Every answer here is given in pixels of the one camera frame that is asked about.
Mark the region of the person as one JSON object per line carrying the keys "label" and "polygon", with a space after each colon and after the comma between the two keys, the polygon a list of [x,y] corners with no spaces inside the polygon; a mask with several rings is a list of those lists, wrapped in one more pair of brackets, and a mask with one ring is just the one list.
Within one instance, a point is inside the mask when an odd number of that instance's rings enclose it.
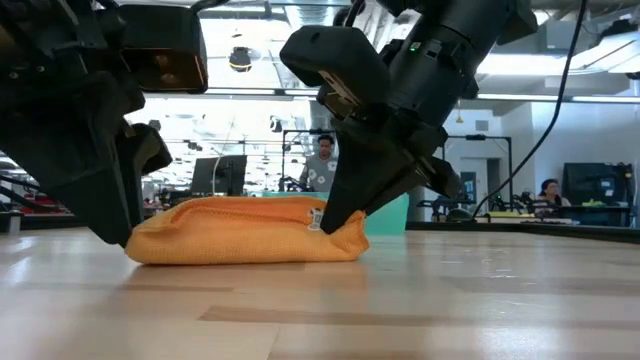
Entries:
{"label": "person", "polygon": [[329,192],[337,169],[337,158],[333,154],[334,139],[329,134],[317,139],[318,151],[307,157],[299,182],[314,192]]}
{"label": "person", "polygon": [[546,179],[541,184],[541,190],[537,195],[538,200],[545,200],[557,206],[570,206],[571,203],[560,193],[559,183],[556,179]]}

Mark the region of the black computer monitor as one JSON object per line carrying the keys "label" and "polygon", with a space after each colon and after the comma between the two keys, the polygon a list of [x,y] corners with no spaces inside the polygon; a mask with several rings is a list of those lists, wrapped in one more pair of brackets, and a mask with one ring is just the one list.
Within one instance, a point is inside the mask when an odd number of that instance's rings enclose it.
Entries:
{"label": "black computer monitor", "polygon": [[240,196],[244,189],[246,165],[246,155],[198,158],[190,190],[201,194]]}
{"label": "black computer monitor", "polygon": [[633,168],[625,163],[565,163],[562,194],[573,204],[599,201],[605,205],[630,205]]}

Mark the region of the red storage bins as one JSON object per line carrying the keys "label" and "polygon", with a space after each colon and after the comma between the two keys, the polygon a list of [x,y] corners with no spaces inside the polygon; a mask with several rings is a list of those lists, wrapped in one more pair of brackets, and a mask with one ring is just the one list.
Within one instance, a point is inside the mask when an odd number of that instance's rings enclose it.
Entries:
{"label": "red storage bins", "polygon": [[37,202],[37,201],[31,201],[29,199],[26,200],[25,204],[21,204],[19,206],[19,210],[25,214],[66,214],[68,213],[68,209],[57,202],[52,202],[52,201]]}

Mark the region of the orange microfiber towel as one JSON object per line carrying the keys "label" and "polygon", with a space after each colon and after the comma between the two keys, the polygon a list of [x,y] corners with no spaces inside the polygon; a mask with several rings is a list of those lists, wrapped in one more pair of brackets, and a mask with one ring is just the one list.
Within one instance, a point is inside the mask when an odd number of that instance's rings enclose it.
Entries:
{"label": "orange microfiber towel", "polygon": [[136,226],[124,252],[146,265],[354,261],[369,249],[357,211],[331,234],[326,202],[311,196],[207,197],[183,202]]}

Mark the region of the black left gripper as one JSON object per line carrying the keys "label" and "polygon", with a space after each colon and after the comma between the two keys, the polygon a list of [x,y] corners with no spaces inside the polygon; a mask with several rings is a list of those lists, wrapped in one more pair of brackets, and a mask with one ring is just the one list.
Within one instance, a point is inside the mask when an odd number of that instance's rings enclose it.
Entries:
{"label": "black left gripper", "polygon": [[0,150],[108,244],[144,221],[141,178],[172,162],[156,129],[124,118],[144,105],[144,30],[115,0],[0,0]]}

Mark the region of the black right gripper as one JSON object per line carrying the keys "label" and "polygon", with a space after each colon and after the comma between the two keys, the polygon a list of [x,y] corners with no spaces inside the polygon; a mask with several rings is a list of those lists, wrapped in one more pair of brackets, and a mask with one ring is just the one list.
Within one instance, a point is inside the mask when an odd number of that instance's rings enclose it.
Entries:
{"label": "black right gripper", "polygon": [[332,120],[339,145],[321,229],[332,234],[357,211],[371,215],[416,187],[456,197],[462,183],[434,155],[448,134],[444,119],[415,112],[352,112]]}

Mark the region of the translucent green plastic basket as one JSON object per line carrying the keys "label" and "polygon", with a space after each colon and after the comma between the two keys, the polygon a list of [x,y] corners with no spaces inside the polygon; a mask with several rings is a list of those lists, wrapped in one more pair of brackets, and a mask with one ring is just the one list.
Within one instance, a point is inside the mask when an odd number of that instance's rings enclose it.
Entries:
{"label": "translucent green plastic basket", "polygon": [[[309,196],[327,200],[327,192],[261,192],[258,197]],[[409,196],[404,194],[367,216],[365,234],[370,236],[399,236],[406,228]]]}

